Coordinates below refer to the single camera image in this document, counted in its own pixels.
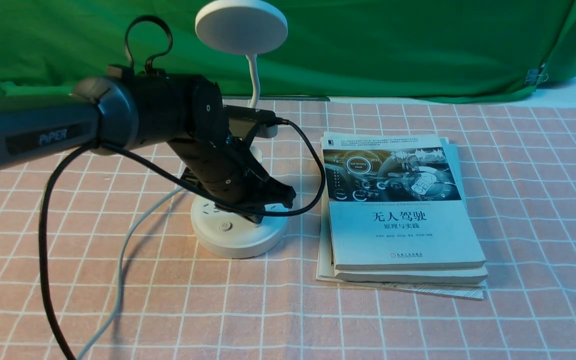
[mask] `black robotic arm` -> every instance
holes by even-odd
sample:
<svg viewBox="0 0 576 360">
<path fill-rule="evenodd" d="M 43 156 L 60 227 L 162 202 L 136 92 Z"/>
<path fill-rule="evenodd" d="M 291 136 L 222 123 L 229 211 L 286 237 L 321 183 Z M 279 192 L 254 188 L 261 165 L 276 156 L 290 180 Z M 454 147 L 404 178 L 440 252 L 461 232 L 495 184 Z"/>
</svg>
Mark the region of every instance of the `black robotic arm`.
<svg viewBox="0 0 576 360">
<path fill-rule="evenodd" d="M 90 142 L 99 155 L 165 142 L 199 195 L 260 223 L 265 205 L 290 209 L 296 196 L 259 164 L 247 139 L 272 137 L 280 123 L 272 111 L 224 106 L 219 86 L 201 75 L 112 65 L 70 95 L 0 98 L 0 170 Z"/>
</svg>

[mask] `table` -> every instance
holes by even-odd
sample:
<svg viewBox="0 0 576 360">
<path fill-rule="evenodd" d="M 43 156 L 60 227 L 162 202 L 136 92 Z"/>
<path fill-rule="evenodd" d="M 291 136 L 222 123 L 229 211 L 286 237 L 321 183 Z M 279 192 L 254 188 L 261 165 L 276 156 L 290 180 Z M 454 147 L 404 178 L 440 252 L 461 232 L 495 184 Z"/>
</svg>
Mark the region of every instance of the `table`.
<svg viewBox="0 0 576 360">
<path fill-rule="evenodd" d="M 330 130 L 438 133 L 457 144 L 469 214 L 487 257 L 485 299 L 315 281 L 319 207 L 291 218 L 266 255 L 217 258 L 198 246 L 193 196 L 181 193 L 137 229 L 126 256 L 123 314 L 90 359 L 576 360 L 576 108 L 260 107 L 300 124 L 313 142 Z M 310 201 L 320 178 L 298 135 L 281 128 L 256 146 L 272 175 Z M 166 145 L 138 153 L 171 173 L 182 169 Z M 0 359 L 63 358 L 44 315 L 37 266 L 39 202 L 63 156 L 0 172 Z M 74 351 L 112 307 L 128 228 L 173 189 L 118 156 L 85 155 L 59 180 L 48 218 L 50 282 Z"/>
</svg>

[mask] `round white power strip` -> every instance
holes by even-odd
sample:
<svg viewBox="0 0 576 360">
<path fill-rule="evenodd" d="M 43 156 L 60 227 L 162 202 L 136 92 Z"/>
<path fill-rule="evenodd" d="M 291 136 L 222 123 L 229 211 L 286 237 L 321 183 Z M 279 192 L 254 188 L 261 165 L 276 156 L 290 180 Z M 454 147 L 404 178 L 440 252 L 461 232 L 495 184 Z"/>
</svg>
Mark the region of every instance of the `round white power strip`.
<svg viewBox="0 0 576 360">
<path fill-rule="evenodd" d="M 267 205 L 268 212 L 286 212 L 282 205 Z M 199 244 L 226 259 L 254 258 L 274 248 L 286 233 L 288 218 L 266 216 L 257 225 L 237 214 L 215 208 L 215 203 L 196 196 L 190 219 Z"/>
</svg>

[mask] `desk lamp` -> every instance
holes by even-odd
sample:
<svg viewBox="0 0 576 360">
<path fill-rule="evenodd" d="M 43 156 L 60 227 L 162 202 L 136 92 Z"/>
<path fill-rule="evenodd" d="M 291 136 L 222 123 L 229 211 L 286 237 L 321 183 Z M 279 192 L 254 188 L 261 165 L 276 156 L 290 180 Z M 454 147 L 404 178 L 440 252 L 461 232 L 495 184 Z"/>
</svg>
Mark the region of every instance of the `desk lamp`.
<svg viewBox="0 0 576 360">
<path fill-rule="evenodd" d="M 247 58 L 253 89 L 248 107 L 256 108 L 260 94 L 257 56 L 276 50 L 288 37 L 284 14 L 262 0 L 216 0 L 199 10 L 194 30 L 202 43 L 213 50 Z M 262 162 L 258 148 L 251 146 L 251 152 Z M 288 209 L 277 203 L 266 205 L 266 210 Z M 286 217 L 266 217 L 261 223 L 253 223 L 216 209 L 214 203 L 201 196 L 196 196 L 192 203 L 190 219 L 204 248 L 231 259 L 266 253 L 281 241 L 288 227 Z"/>
</svg>

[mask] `book stack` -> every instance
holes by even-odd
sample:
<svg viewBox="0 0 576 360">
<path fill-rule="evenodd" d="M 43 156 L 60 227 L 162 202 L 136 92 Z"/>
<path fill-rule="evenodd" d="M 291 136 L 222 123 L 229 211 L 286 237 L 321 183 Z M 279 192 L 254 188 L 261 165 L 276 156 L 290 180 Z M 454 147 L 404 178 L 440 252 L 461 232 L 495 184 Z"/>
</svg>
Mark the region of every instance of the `book stack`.
<svg viewBox="0 0 576 360">
<path fill-rule="evenodd" d="M 436 135 L 325 132 L 317 279 L 480 299 L 486 258 L 457 146 Z"/>
</svg>

